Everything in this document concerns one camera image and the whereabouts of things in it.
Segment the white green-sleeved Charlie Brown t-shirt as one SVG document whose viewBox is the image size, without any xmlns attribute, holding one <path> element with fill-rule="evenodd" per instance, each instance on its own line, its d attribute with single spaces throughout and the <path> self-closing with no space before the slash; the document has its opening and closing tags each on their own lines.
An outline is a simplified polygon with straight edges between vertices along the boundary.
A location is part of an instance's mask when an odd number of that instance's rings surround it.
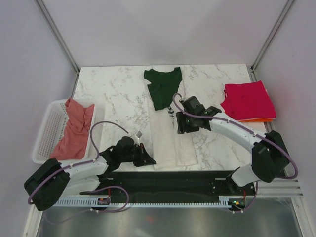
<svg viewBox="0 0 316 237">
<path fill-rule="evenodd" d="M 148 100 L 150 127 L 153 142 L 155 170 L 176 170 L 198 163 L 192 136 L 177 133 L 173 95 L 185 95 L 180 67 L 171 72 L 154 69 L 144 71 L 145 91 Z"/>
</svg>

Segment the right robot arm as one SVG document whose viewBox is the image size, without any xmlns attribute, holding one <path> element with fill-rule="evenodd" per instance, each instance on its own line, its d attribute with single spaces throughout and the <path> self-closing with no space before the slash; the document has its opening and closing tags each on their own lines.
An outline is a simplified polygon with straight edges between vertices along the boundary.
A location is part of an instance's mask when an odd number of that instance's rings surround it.
<svg viewBox="0 0 316 237">
<path fill-rule="evenodd" d="M 264 133 L 250 128 L 216 107 L 205 108 L 194 96 L 180 99 L 174 105 L 179 109 L 178 134 L 206 129 L 233 140 L 251 154 L 249 164 L 229 175 L 226 182 L 229 193 L 238 194 L 245 185 L 256 181 L 270 183 L 289 165 L 289 155 L 278 132 Z"/>
</svg>

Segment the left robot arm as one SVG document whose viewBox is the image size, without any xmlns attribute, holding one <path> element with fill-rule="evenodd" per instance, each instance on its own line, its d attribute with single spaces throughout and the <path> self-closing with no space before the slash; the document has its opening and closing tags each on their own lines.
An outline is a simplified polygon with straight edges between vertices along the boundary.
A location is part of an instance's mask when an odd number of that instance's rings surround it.
<svg viewBox="0 0 316 237">
<path fill-rule="evenodd" d="M 99 161 L 104 160 L 107 168 L 101 174 L 117 170 L 122 163 L 132 163 L 135 167 L 155 165 L 156 161 L 146 151 L 143 143 L 136 143 L 133 138 L 124 136 L 116 145 L 108 147 L 99 153 L 96 160 L 87 160 L 62 166 L 56 158 L 47 160 L 24 183 L 24 189 L 29 195 L 28 204 L 35 205 L 38 211 L 51 208 L 62 196 L 68 186 L 73 172 L 83 168 L 95 168 Z"/>
</svg>

